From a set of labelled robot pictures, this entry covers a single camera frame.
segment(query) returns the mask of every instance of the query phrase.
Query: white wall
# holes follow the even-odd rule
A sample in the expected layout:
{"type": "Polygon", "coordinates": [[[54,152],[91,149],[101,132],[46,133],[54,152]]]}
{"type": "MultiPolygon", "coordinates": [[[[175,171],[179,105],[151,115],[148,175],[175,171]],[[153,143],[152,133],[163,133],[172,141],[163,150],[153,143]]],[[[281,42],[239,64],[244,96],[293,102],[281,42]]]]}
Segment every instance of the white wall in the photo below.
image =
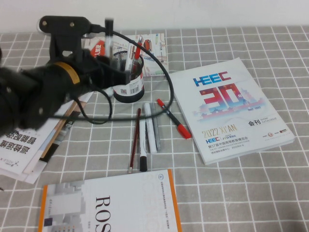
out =
{"type": "Polygon", "coordinates": [[[308,0],[0,0],[0,32],[35,31],[44,15],[113,17],[121,30],[305,25],[308,11],[308,0]]]}

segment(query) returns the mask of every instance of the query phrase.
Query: pencil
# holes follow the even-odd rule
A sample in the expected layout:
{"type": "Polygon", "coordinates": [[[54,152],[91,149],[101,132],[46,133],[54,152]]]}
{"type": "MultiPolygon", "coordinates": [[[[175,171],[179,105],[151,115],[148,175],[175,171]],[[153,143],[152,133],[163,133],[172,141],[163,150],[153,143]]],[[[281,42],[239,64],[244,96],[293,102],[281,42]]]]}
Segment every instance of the pencil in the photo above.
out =
{"type": "Polygon", "coordinates": [[[131,150],[131,160],[130,160],[130,166],[129,166],[129,174],[132,173],[133,170],[133,164],[134,164],[134,156],[135,156],[135,150],[136,150],[136,144],[137,144],[137,138],[139,136],[140,131],[140,113],[141,109],[137,109],[136,113],[136,121],[135,121],[135,130],[134,130],[134,139],[132,144],[132,150],[131,150]]]}

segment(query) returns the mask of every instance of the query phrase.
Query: black mesh pen holder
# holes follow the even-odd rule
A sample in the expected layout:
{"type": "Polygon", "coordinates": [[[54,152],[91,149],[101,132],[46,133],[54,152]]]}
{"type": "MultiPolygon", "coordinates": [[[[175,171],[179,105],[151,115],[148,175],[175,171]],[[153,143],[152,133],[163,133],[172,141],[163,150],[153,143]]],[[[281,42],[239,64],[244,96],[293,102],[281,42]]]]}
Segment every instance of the black mesh pen holder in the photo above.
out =
{"type": "MultiPolygon", "coordinates": [[[[113,55],[114,65],[117,69],[124,71],[126,67],[127,51],[117,52],[113,55]]],[[[127,85],[114,86],[114,97],[123,103],[132,103],[141,99],[145,93],[143,83],[142,69],[144,67],[144,59],[140,56],[138,64],[131,73],[131,81],[127,85]]]]}

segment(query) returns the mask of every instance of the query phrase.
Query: cable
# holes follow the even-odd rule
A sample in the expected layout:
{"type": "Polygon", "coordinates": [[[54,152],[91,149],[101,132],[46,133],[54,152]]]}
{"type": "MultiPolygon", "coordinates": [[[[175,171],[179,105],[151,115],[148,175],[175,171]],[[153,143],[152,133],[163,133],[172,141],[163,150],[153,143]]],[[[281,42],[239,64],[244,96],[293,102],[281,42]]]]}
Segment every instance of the cable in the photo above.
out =
{"type": "MultiPolygon", "coordinates": [[[[100,27],[100,32],[105,32],[105,28],[104,27],[100,27]]],[[[128,41],[129,43],[132,43],[133,45],[139,47],[142,51],[144,51],[147,55],[149,55],[161,68],[161,70],[163,71],[168,84],[169,84],[169,91],[170,91],[170,100],[168,102],[168,104],[166,105],[166,109],[161,110],[160,112],[150,115],[150,116],[141,116],[140,119],[148,119],[148,118],[154,118],[154,117],[158,117],[159,115],[163,114],[166,110],[168,110],[170,108],[170,106],[173,103],[174,100],[174,87],[173,87],[173,83],[171,81],[171,78],[169,76],[169,73],[166,71],[166,69],[164,68],[164,66],[162,65],[162,63],[152,54],[150,53],[148,50],[146,50],[143,46],[140,46],[139,44],[137,44],[134,40],[131,40],[130,38],[128,38],[125,35],[122,35],[116,31],[113,31],[113,34],[128,41]]],[[[72,117],[72,116],[58,116],[58,115],[52,115],[49,116],[49,118],[57,118],[57,119],[66,119],[66,120],[75,120],[75,121],[88,121],[90,122],[90,120],[92,121],[132,121],[132,120],[136,120],[136,117],[116,117],[116,118],[111,118],[111,117],[72,117]]]]}
{"type": "MultiPolygon", "coordinates": [[[[96,91],[100,92],[101,94],[103,94],[106,97],[106,99],[107,99],[107,101],[109,103],[109,106],[110,106],[110,113],[109,113],[109,116],[108,116],[108,120],[110,120],[111,117],[112,117],[112,101],[111,101],[111,98],[107,95],[107,93],[104,90],[99,89],[98,87],[96,87],[94,85],[90,85],[90,87],[93,90],[96,90],[96,91]]],[[[81,101],[76,96],[72,96],[72,99],[77,103],[77,105],[78,105],[79,109],[81,110],[81,113],[85,117],[85,119],[88,122],[90,122],[91,124],[102,125],[102,124],[108,122],[108,120],[99,121],[99,120],[93,120],[93,119],[89,118],[88,115],[86,114],[86,112],[84,111],[84,108],[82,106],[81,101]]]]}

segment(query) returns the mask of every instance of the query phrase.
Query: red marker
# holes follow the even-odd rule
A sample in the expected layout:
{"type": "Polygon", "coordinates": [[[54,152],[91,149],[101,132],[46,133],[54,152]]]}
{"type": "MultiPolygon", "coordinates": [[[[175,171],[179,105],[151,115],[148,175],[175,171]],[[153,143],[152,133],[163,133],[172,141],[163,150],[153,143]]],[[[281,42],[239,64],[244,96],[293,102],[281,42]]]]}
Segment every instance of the red marker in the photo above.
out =
{"type": "MultiPolygon", "coordinates": [[[[161,106],[162,109],[166,109],[164,103],[160,100],[156,100],[158,104],[161,106]]],[[[178,119],[171,113],[171,111],[166,110],[167,115],[169,118],[176,124],[178,132],[183,136],[185,139],[190,139],[192,136],[190,132],[178,121],[178,119]]]]}
{"type": "MultiPolygon", "coordinates": [[[[142,45],[142,40],[143,40],[143,37],[140,36],[140,38],[139,38],[137,44],[141,46],[141,45],[142,45]]],[[[139,47],[136,47],[135,56],[134,56],[134,61],[133,61],[132,73],[135,72],[136,66],[137,66],[137,64],[139,63],[139,58],[140,58],[140,48],[139,48],[139,47]]]]}

